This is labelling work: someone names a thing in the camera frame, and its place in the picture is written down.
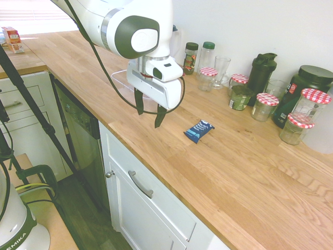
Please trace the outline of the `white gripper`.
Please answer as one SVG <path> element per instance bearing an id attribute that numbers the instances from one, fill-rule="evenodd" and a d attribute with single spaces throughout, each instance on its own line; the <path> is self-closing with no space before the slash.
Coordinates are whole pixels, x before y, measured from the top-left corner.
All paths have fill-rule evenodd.
<path id="1" fill-rule="evenodd" d="M 135 104 L 139 115 L 144 112 L 143 94 L 158 103 L 155 128 L 160 127 L 166 116 L 167 109 L 175 108 L 181 100 L 182 86 L 180 81 L 176 79 L 162 82 L 156 78 L 147 80 L 136 69 L 135 61 L 129 61 L 126 78 L 128 83 L 135 87 Z"/>

